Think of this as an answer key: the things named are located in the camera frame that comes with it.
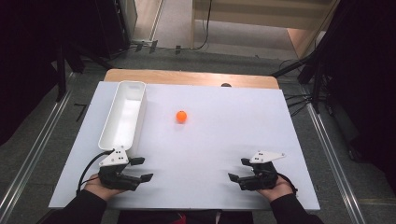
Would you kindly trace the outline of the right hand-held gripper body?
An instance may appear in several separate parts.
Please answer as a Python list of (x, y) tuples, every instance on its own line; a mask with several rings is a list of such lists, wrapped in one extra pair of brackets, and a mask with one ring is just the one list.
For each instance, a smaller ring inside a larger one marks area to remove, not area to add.
[(238, 184), (241, 190), (271, 189), (276, 185), (277, 170), (273, 161), (285, 157), (284, 153), (258, 151), (250, 158), (253, 175), (239, 177)]

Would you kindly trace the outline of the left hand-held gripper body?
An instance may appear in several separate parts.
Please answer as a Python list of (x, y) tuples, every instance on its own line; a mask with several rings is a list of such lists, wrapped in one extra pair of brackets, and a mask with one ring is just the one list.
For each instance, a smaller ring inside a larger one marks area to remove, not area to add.
[(99, 179), (108, 189), (136, 190), (142, 183), (140, 177), (125, 175), (122, 171), (128, 166), (129, 158), (122, 148), (106, 152), (107, 157), (99, 163)]

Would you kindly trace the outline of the white plastic bin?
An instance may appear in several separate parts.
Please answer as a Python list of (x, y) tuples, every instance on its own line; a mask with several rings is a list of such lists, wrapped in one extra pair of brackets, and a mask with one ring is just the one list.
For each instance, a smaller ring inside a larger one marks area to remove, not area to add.
[(130, 157), (137, 154), (147, 107), (146, 87), (141, 81), (118, 84), (99, 139), (99, 148), (123, 147)]

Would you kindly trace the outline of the person's right hand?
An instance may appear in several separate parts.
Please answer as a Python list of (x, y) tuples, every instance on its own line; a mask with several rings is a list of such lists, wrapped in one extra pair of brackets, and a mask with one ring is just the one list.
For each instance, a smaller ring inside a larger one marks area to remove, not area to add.
[(272, 189), (258, 189), (257, 192), (271, 203), (278, 198), (292, 194), (293, 190), (291, 184), (280, 176)]

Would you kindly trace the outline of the person's left hand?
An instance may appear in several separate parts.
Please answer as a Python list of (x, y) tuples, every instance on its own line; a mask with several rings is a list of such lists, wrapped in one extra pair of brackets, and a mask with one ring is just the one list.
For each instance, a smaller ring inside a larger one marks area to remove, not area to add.
[(89, 180), (84, 186), (84, 189), (103, 199), (108, 201), (114, 196), (123, 193), (122, 189), (108, 189), (104, 187), (99, 179), (99, 175), (91, 175)]

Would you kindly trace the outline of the wooden table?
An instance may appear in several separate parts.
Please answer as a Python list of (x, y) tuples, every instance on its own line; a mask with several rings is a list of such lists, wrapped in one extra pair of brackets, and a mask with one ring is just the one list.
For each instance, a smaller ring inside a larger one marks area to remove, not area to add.
[(221, 86), (229, 84), (236, 88), (279, 89), (274, 77), (217, 74), (185, 71), (165, 71), (148, 69), (110, 69), (104, 81), (142, 81), (149, 84), (172, 84), (194, 86)]

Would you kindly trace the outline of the black metal stand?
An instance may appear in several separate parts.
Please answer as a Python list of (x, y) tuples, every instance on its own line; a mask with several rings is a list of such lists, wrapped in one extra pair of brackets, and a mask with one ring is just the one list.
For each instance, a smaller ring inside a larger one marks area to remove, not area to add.
[(296, 70), (302, 67), (300, 75), (297, 80), (300, 84), (307, 84), (311, 79), (314, 79), (313, 91), (310, 94), (310, 103), (313, 106), (315, 112), (318, 114), (318, 102), (319, 102), (319, 91), (321, 88), (321, 81), (323, 77), (323, 65), (321, 59), (324, 54), (324, 49), (316, 48), (308, 56), (297, 60), (284, 68), (280, 68), (278, 71), (271, 74), (271, 77), (281, 77), (286, 75), (288, 72)]
[(65, 63), (69, 63), (69, 66), (73, 71), (79, 73), (84, 71), (84, 63), (80, 59), (80, 55), (86, 56), (95, 63), (101, 65), (106, 70), (113, 69), (113, 66), (95, 55), (88, 49), (83, 48), (81, 45), (73, 42), (56, 42), (56, 72), (58, 77), (58, 95), (56, 102), (60, 102), (66, 95), (66, 76), (65, 76)]

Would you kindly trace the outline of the grey cabinet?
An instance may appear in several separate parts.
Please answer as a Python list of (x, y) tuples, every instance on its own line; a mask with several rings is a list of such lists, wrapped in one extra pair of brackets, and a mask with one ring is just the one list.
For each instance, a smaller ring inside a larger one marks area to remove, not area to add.
[(124, 26), (128, 36), (128, 40), (132, 41), (134, 36), (134, 28), (137, 21), (137, 10), (134, 0), (119, 0), (120, 11), (123, 17)]

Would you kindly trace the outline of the black curtain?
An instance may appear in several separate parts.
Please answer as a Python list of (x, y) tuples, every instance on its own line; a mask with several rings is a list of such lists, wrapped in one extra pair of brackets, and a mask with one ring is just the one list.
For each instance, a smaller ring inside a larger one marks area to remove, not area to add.
[(396, 0), (341, 0), (324, 38), (329, 91), (355, 128), (347, 141), (396, 194)]
[(103, 60), (125, 49), (120, 1), (0, 0), (0, 146), (57, 87), (57, 41)]

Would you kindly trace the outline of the metal floor rail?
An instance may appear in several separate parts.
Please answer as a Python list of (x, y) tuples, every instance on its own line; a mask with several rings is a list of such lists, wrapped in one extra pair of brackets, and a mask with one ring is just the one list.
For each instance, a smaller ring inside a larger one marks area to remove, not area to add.
[(361, 207), (359, 205), (357, 197), (349, 181), (347, 180), (347, 176), (341, 162), (337, 158), (336, 152), (332, 145), (332, 141), (327, 133), (320, 114), (316, 113), (315, 108), (311, 104), (307, 106), (307, 110), (315, 126), (316, 132), (318, 134), (318, 139), (322, 145), (324, 154), (332, 170), (334, 180), (351, 219), (351, 223), (366, 224), (366, 220), (361, 211)]
[(0, 201), (0, 224), (7, 224), (7, 221), (21, 197), (21, 194), (37, 165), (45, 146), (47, 145), (50, 136), (62, 115), (70, 98), (71, 92), (74, 88), (78, 73), (70, 73), (66, 78), (68, 89), (64, 96), (56, 102), (52, 107), (50, 113), (46, 116), (43, 126), (40, 128), (39, 134), (35, 141), (29, 148), (26, 155), (23, 157), (23, 164), (19, 168), (13, 180), (10, 182), (7, 191)]

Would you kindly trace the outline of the light wooden frame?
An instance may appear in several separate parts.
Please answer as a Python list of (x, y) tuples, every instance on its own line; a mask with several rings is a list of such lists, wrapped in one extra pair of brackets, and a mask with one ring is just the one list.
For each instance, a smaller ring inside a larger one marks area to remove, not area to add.
[(191, 47), (195, 21), (209, 18), (286, 28), (298, 58), (309, 54), (332, 20), (340, 0), (192, 0)]

